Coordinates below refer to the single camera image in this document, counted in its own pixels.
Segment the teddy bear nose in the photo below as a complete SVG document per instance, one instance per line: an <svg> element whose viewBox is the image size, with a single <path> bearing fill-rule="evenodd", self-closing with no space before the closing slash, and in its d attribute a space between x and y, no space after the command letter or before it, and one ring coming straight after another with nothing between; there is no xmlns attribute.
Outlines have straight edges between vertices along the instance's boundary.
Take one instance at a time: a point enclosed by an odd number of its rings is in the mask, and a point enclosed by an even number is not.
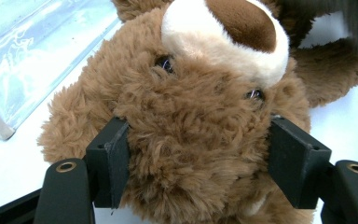
<svg viewBox="0 0 358 224"><path fill-rule="evenodd" d="M222 22L237 44L263 52L276 46L276 32L269 16L261 8L244 0L206 0L207 7Z"/></svg>

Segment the clear plastic bag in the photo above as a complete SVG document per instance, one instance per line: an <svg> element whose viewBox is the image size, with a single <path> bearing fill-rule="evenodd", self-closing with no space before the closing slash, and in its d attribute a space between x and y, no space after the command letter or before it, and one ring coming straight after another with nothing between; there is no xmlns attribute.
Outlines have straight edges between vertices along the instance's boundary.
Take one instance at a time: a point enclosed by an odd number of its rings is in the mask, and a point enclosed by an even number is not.
<svg viewBox="0 0 358 224"><path fill-rule="evenodd" d="M109 0L0 0L0 137L119 24Z"/></svg>

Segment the black eye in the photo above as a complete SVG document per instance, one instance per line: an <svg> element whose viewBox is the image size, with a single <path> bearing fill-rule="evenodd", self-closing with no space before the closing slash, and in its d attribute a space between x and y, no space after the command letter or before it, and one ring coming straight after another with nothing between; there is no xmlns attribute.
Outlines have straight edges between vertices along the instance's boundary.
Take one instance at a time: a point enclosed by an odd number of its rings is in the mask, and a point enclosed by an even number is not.
<svg viewBox="0 0 358 224"><path fill-rule="evenodd" d="M162 56L156 60L156 66L162 67L167 73L173 73L170 56Z"/></svg>
<svg viewBox="0 0 358 224"><path fill-rule="evenodd" d="M264 93L261 90L252 90L245 94L245 97L248 99L256 99L256 100L265 100Z"/></svg>

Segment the teddy bear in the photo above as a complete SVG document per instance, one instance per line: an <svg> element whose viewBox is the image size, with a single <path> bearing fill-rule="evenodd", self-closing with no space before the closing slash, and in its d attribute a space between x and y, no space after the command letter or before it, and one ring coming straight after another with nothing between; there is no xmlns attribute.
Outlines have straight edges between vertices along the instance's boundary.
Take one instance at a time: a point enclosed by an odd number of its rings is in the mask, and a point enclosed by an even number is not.
<svg viewBox="0 0 358 224"><path fill-rule="evenodd" d="M56 93L38 144L83 158L129 123L121 199L157 223L303 223L268 173L271 115L310 131L310 108L358 85L349 39L299 49L314 16L278 0L113 0L123 26Z"/></svg>

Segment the teddy bear arm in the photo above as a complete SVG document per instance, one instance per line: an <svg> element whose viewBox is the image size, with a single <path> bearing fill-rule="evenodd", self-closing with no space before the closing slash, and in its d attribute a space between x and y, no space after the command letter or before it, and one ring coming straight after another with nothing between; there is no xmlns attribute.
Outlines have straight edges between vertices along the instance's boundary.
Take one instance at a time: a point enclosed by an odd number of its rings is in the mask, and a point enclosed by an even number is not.
<svg viewBox="0 0 358 224"><path fill-rule="evenodd" d="M358 86L358 54L349 39L294 50L297 75L303 79L310 106L325 105Z"/></svg>
<svg viewBox="0 0 358 224"><path fill-rule="evenodd" d="M122 21L130 21L155 7L163 7L172 1L173 0L112 0L117 8L118 17Z"/></svg>

